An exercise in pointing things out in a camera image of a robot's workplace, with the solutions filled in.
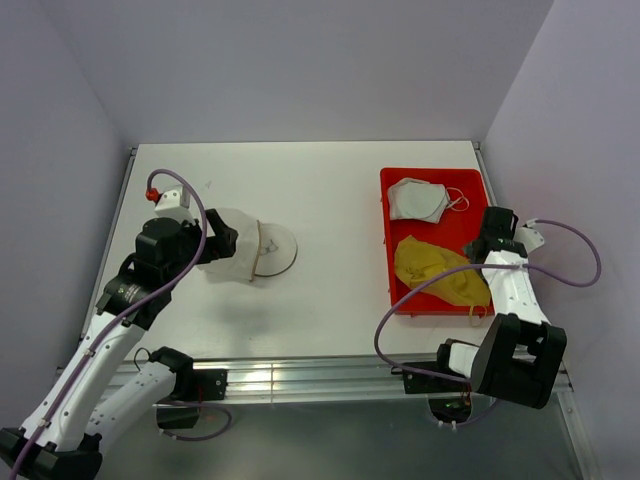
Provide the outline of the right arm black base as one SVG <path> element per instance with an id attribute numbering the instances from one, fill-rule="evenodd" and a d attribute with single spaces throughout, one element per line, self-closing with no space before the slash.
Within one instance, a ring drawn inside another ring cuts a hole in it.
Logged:
<path id="1" fill-rule="evenodd" d="M 406 395 L 426 395 L 429 412 L 439 428 L 472 425 L 493 413 L 499 402 L 488 400 L 481 410 L 473 404 L 470 382 L 463 375 L 441 371 L 436 361 L 389 362 L 392 375 L 402 377 Z"/>

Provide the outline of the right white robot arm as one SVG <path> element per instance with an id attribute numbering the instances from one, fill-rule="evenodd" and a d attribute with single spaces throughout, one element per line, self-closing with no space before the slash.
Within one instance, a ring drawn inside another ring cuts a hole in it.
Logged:
<path id="1" fill-rule="evenodd" d="M 518 218 L 510 209 L 485 209 L 469 258 L 454 262 L 411 261 L 401 272 L 411 288 L 407 303 L 424 290 L 439 288 L 466 296 L 470 307 L 490 306 L 494 317 L 478 345 L 448 339 L 427 366 L 381 358 L 408 378 L 435 382 L 446 390 L 543 408 L 552 393 L 567 345 L 563 329 L 550 324 L 534 294 L 525 245 L 516 238 Z"/>

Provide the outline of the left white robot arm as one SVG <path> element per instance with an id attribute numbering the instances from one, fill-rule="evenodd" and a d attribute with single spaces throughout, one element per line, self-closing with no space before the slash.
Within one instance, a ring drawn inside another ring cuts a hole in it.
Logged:
<path id="1" fill-rule="evenodd" d="M 237 238 L 214 209 L 200 220 L 162 217 L 143 225 L 54 387 L 21 426 L 2 429 L 1 458 L 11 478 L 93 479 L 108 443 L 152 405 L 196 398 L 193 359 L 169 347 L 152 352 L 107 400 L 101 396 L 177 283 L 196 265 L 232 257 Z"/>

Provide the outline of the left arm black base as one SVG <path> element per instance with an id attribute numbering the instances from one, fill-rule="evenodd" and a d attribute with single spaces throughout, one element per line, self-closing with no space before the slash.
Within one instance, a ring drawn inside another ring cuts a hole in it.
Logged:
<path id="1" fill-rule="evenodd" d="M 225 399 L 228 371 L 222 368 L 195 369 L 156 411 L 162 434 L 179 441 L 196 442 L 215 438 L 227 431 L 232 414 L 220 404 Z"/>

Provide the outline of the white folded bra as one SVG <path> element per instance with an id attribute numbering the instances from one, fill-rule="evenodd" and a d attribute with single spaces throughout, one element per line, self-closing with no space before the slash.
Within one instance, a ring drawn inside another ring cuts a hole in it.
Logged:
<path id="1" fill-rule="evenodd" d="M 387 190 L 391 220 L 438 224 L 447 210 L 464 212 L 470 201 L 458 188 L 403 178 Z"/>

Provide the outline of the red plastic tray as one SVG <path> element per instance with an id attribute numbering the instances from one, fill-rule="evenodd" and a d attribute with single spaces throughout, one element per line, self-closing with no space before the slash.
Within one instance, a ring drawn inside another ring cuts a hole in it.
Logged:
<path id="1" fill-rule="evenodd" d="M 444 211 L 435 223 L 399 219 L 391 200 L 395 187 L 418 182 L 445 189 Z M 481 174 L 472 169 L 385 167 L 380 171 L 384 244 L 393 305 L 422 282 L 454 267 L 468 265 L 463 248 L 480 232 L 489 206 Z M 422 288 L 399 306 L 401 315 L 479 315 L 493 313 L 489 290 L 480 275 L 464 272 Z"/>

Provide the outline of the aluminium rail frame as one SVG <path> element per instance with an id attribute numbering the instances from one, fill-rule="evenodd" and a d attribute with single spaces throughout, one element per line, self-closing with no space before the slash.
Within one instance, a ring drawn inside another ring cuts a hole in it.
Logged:
<path id="1" fill-rule="evenodd" d="M 124 357 L 101 398 L 137 375 L 135 348 L 168 346 L 198 369 L 225 368 L 231 404 L 383 400 L 400 393 L 373 355 L 390 301 L 380 171 L 472 169 L 469 141 L 142 144 L 130 160 L 97 286 L 152 218 L 148 186 L 188 182 L 208 207 L 234 207 L 288 228 L 294 264 L 269 279 L 215 281 L 193 270 Z"/>

